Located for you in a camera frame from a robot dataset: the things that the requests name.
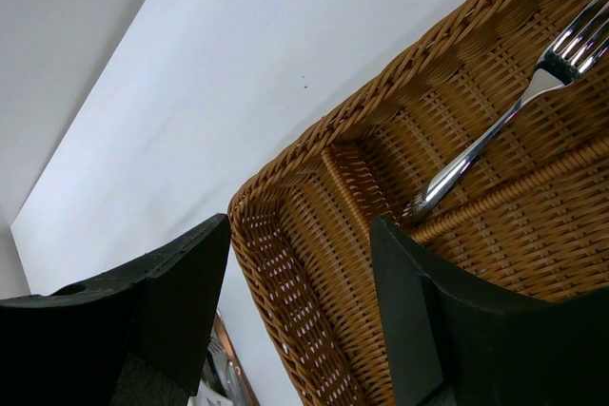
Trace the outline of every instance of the fork head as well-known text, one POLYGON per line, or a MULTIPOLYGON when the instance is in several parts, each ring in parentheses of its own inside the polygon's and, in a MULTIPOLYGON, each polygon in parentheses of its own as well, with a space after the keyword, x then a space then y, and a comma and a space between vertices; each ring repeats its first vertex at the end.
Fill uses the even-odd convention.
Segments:
POLYGON ((566 86, 574 83, 609 49, 609 0, 592 0, 541 55, 537 68, 566 86))

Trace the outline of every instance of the metal fork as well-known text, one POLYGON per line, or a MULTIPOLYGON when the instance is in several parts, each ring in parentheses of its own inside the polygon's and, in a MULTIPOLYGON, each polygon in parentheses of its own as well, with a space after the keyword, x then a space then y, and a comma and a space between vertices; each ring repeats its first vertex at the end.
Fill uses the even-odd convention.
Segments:
POLYGON ((546 92, 571 86, 600 59, 609 48, 608 7, 606 0, 592 0, 560 33, 541 54, 531 82, 519 100, 408 203, 403 211, 407 223, 420 221, 521 109, 546 92))

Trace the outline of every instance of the white object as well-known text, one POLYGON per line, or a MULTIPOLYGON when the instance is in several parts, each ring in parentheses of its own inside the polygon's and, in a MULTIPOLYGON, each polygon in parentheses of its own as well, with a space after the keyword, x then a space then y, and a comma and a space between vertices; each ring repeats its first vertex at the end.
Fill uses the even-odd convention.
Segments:
MULTIPOLYGON (((33 293, 214 212, 463 0, 147 0, 12 231, 33 293)), ((231 254, 220 309, 264 406, 300 404, 231 254)))

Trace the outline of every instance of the wicker basket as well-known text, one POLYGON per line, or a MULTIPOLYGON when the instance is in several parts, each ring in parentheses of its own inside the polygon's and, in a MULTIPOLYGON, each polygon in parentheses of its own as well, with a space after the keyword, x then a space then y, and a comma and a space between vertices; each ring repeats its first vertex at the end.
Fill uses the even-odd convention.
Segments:
MULTIPOLYGON (((233 198, 233 246, 305 404, 392 404, 368 247, 524 90, 590 0, 467 0, 233 198)), ((609 59, 528 107, 412 236, 543 300, 609 281, 609 59)))

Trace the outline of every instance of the brown wicker basket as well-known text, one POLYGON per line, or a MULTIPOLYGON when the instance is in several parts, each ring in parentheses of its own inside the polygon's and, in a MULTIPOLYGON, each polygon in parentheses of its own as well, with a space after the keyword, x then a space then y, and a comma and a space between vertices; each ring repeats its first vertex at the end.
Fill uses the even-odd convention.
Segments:
MULTIPOLYGON (((233 246, 305 404, 392 404, 368 247, 524 90, 590 0, 467 0, 251 178, 233 246)), ((543 300, 609 281, 609 59, 528 107, 412 232, 543 300)))

